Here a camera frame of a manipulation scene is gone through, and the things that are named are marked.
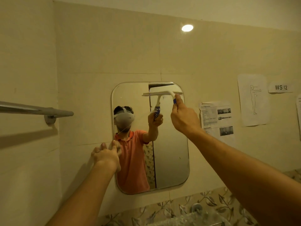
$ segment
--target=man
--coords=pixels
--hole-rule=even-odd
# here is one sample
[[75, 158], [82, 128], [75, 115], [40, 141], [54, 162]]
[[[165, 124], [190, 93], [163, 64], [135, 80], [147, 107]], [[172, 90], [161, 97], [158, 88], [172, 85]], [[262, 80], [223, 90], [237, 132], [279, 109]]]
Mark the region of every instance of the man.
[[143, 145], [155, 141], [158, 137], [158, 126], [163, 123], [163, 115], [155, 119], [155, 114], [148, 116], [148, 132], [131, 131], [134, 112], [129, 106], [117, 106], [114, 109], [114, 124], [117, 127], [115, 140], [121, 147], [119, 158], [121, 171], [117, 174], [117, 183], [126, 194], [137, 194], [150, 190], [145, 172]]
[[[198, 115], [176, 95], [171, 120], [186, 135], [223, 180], [237, 200], [261, 226], [300, 225], [301, 184], [269, 165], [208, 135]], [[116, 141], [92, 152], [94, 167], [85, 181], [62, 205], [47, 226], [96, 225], [106, 188], [120, 170]]]

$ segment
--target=metal towel bar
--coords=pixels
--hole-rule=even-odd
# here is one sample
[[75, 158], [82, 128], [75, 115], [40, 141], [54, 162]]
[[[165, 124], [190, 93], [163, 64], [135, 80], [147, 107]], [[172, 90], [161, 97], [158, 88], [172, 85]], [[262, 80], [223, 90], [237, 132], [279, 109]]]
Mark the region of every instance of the metal towel bar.
[[56, 118], [71, 117], [73, 112], [54, 108], [44, 108], [31, 105], [22, 105], [9, 102], [0, 102], [0, 113], [18, 113], [44, 115], [46, 124], [54, 124]]

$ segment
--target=forearm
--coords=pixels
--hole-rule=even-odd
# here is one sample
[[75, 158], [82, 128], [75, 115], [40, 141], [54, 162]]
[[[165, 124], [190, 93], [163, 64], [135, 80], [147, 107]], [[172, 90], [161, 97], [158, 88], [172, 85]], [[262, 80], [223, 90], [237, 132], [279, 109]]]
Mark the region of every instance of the forearm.
[[158, 127], [155, 126], [149, 127], [148, 129], [149, 141], [147, 142], [155, 141], [158, 138], [158, 134], [159, 134]]
[[297, 222], [301, 209], [301, 184], [203, 131], [193, 132], [187, 137], [259, 222], [266, 217], [271, 217], [276, 223], [294, 225]]
[[46, 226], [96, 225], [104, 194], [113, 175], [114, 169], [110, 163], [96, 163], [85, 181]]

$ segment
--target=ceiling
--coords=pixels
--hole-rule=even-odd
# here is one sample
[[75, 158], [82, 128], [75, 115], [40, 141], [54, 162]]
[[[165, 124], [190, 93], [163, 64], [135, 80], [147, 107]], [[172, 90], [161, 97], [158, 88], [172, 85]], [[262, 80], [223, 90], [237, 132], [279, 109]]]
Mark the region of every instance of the ceiling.
[[301, 0], [58, 0], [198, 20], [301, 31]]

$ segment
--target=dark hair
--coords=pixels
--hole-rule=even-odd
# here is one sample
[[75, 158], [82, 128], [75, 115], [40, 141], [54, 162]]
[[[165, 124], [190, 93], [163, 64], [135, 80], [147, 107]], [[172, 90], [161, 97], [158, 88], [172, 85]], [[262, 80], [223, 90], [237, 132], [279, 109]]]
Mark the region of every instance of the dark hair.
[[[129, 111], [129, 112], [131, 112], [132, 114], [134, 114], [134, 112], [133, 112], [133, 109], [130, 107], [130, 106], [124, 106], [124, 108], [127, 110], [127, 111]], [[120, 112], [120, 111], [123, 111], [123, 108], [121, 107], [121, 106], [117, 106], [115, 109], [114, 109], [114, 115], [116, 115], [118, 112]]]

